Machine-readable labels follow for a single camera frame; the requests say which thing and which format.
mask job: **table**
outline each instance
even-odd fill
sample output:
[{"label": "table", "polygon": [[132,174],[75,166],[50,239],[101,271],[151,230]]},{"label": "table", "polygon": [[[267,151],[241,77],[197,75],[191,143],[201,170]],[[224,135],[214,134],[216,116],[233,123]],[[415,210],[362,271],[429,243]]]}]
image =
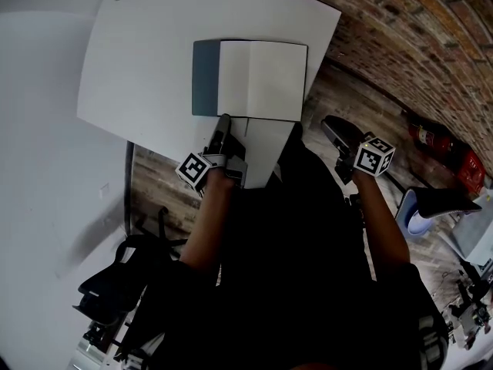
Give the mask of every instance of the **table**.
[{"label": "table", "polygon": [[[193,42],[306,44],[307,95],[340,12],[316,0],[102,0],[86,52],[77,116],[170,159],[205,146],[217,118],[192,116]],[[246,187],[263,187],[293,123],[234,119]]]}]

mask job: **white page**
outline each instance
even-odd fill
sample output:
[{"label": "white page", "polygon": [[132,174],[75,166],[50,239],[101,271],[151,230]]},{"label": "white page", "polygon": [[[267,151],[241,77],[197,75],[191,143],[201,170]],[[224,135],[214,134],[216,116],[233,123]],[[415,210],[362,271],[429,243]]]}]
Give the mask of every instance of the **white page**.
[{"label": "white page", "polygon": [[248,116],[301,120],[306,68],[305,45],[251,42]]},{"label": "white page", "polygon": [[250,41],[222,41],[217,115],[247,116]]}]

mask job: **notebook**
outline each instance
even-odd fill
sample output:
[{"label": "notebook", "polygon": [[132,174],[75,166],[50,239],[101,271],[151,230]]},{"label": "notebook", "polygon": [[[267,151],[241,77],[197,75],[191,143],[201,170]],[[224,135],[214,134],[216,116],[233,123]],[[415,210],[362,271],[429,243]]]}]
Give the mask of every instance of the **notebook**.
[{"label": "notebook", "polygon": [[299,121],[307,52],[286,42],[195,42],[193,115]]}]

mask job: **white cube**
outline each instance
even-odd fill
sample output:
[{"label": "white cube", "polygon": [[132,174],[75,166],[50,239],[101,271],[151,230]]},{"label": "white cube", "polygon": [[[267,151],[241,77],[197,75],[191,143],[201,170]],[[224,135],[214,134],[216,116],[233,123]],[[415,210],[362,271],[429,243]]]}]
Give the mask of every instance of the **white cube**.
[{"label": "white cube", "polygon": [[375,137],[360,144],[354,160],[354,167],[371,176],[378,177],[391,165],[394,152],[395,148],[391,144]]}]

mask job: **person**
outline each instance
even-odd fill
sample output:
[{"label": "person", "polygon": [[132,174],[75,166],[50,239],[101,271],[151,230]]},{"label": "person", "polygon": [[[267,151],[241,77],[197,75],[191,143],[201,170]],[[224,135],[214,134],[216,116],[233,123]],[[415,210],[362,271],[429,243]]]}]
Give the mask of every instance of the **person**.
[{"label": "person", "polygon": [[376,180],[354,171],[372,281],[361,216],[300,131],[264,189],[208,173],[181,258],[153,287],[171,307],[153,318],[163,340],[149,368],[441,367],[444,320]]}]

